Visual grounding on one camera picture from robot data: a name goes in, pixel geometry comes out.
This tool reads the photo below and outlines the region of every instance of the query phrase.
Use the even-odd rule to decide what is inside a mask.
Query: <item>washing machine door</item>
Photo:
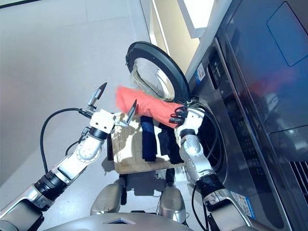
[[[167,102],[189,100],[185,75],[159,47],[148,42],[134,42],[128,49],[126,63],[133,87]]]

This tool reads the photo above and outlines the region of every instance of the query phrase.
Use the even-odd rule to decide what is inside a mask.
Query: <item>cable connector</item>
[[[89,119],[91,119],[91,118],[92,118],[92,115],[93,115],[92,112],[89,112],[89,111],[84,110],[84,109],[82,109],[82,108],[80,108],[80,109],[78,110],[78,112],[79,112],[80,114],[82,114],[83,116],[85,116],[86,118],[89,118]]]

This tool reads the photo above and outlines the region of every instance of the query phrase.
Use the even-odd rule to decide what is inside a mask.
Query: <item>ventilation grille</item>
[[[308,162],[290,162],[299,187],[308,205]]]

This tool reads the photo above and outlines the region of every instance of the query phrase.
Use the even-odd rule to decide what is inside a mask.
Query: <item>black cable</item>
[[[66,151],[65,151],[65,156],[67,156],[68,151],[71,149],[71,147],[73,147],[75,144],[80,143],[80,142],[82,142],[82,141],[84,141],[84,140],[85,140],[85,139],[79,139],[78,141],[76,141],[76,142],[72,143],[71,145],[69,145],[68,148],[67,148]]]
[[[206,227],[206,230],[209,230],[209,229],[208,229],[208,220],[207,220],[206,206],[205,206],[204,203],[202,203],[202,204],[203,204],[203,211],[204,211],[204,217],[205,217],[205,227]]]
[[[51,118],[53,118],[55,115],[60,114],[62,112],[69,112],[69,111],[78,111],[80,112],[81,109],[78,108],[65,108],[59,111],[56,111],[54,113],[52,113],[44,122],[42,130],[40,131],[40,138],[39,138],[39,147],[40,147],[40,154],[42,156],[42,160],[43,160],[43,165],[44,165],[44,169],[45,169],[45,173],[48,173],[48,167],[47,167],[47,162],[46,162],[46,157],[45,157],[45,152],[44,152],[44,145],[43,145],[43,138],[44,138],[44,132],[45,132],[45,128],[49,122],[49,120]]]
[[[193,204],[193,200],[194,200],[194,193],[196,192],[196,188],[197,188],[197,185],[195,185],[195,187],[193,188],[193,191],[192,191],[192,211],[193,211],[193,214],[194,216],[196,217],[196,220],[198,222],[198,224],[200,225],[200,227],[204,230],[204,231],[208,231],[208,223],[207,223],[207,218],[205,219],[206,220],[206,227],[207,229],[203,226],[203,224],[201,223],[200,219],[198,218],[197,216],[197,213],[196,213],[196,210],[194,209],[194,204]]]

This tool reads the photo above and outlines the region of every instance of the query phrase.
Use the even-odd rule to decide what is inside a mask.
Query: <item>label sticker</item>
[[[202,79],[205,76],[205,71],[204,71],[202,63],[199,64],[199,66],[198,66],[197,70],[195,71],[194,75],[195,75],[195,78],[197,80],[197,84],[200,84]]]
[[[252,219],[256,219],[254,209],[252,208],[251,201],[248,196],[242,196],[235,192],[231,191],[232,196],[237,201],[237,203],[240,205],[242,210],[246,213],[247,216],[250,216]]]

